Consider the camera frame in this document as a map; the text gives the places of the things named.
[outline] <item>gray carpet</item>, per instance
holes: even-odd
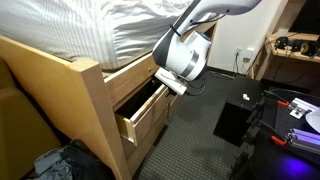
[[[220,78],[205,74],[206,89],[200,96],[183,96],[134,179],[228,179],[238,147],[213,131],[232,80],[214,76]]]

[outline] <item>mattress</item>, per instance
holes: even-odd
[[[118,69],[152,50],[192,0],[0,0],[0,34]]]

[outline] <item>bed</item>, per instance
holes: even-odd
[[[119,69],[152,50],[191,0],[0,0],[0,34],[65,60]]]
[[[213,24],[203,24],[196,30],[208,32],[211,37]],[[152,84],[159,67],[151,53],[140,54],[130,64],[109,74],[101,71],[101,62],[94,58],[83,56],[76,61],[66,61],[55,53],[44,52],[42,47],[50,46],[46,41],[39,41],[39,48],[27,45],[40,34],[32,37],[20,34],[20,40],[7,32],[2,34],[0,58],[52,124],[71,139],[81,139],[112,169],[117,179],[131,179],[181,98],[171,95],[164,85]],[[121,113],[128,102],[130,106],[132,100],[142,99],[141,94],[149,96],[144,97],[138,109],[130,115]]]

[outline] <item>white wall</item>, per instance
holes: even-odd
[[[282,11],[284,0],[262,0],[248,13],[239,16],[225,16],[219,20],[208,59],[208,66],[232,71],[237,47],[242,48],[238,57],[239,73],[243,64],[243,55],[247,48],[254,48],[253,58],[245,64],[245,69],[254,60],[264,43],[267,32],[272,33],[277,12]]]

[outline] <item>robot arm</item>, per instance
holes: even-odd
[[[180,42],[183,34],[198,15],[214,12],[216,14],[239,15],[246,13],[261,0],[194,0],[188,9],[156,43],[153,59],[161,69],[156,73],[162,82],[182,95],[186,87],[177,79],[192,81],[206,71],[205,56],[211,42],[199,33],[193,33],[185,42]]]

